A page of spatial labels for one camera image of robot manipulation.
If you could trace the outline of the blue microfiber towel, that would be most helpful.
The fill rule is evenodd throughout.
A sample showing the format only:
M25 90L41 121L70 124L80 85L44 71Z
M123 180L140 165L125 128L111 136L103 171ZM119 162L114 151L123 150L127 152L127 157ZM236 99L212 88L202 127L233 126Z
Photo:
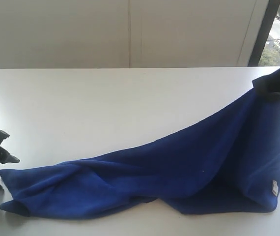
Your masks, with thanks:
M3 211L91 219L156 199L182 214L271 212L280 191L280 102L250 90L217 113L143 146L52 166L0 170Z

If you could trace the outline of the white towel label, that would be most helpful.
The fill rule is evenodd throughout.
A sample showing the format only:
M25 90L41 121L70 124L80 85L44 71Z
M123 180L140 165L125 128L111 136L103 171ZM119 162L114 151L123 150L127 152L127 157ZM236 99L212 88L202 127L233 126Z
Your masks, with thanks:
M272 193L277 196L279 192L278 184L275 180L272 181Z

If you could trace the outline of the dark window frame post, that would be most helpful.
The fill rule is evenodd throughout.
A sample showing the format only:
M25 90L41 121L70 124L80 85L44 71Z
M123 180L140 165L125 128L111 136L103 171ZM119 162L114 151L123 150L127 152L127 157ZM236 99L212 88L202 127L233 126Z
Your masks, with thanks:
M248 62L249 67L258 66L265 43L268 39L274 18L280 6L280 0L269 0L263 16L256 41Z

